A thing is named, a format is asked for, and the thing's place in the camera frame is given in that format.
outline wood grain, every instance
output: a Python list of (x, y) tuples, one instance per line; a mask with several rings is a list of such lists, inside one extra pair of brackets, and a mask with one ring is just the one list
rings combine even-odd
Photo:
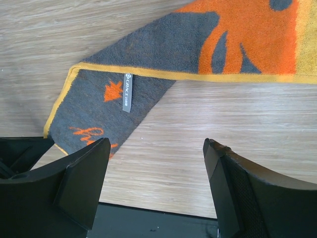
[[(74, 63), (189, 1), (0, 1), (1, 136), (42, 135)], [(110, 161), (101, 201), (215, 217), (206, 137), (317, 182), (316, 100), (315, 85), (179, 81)]]

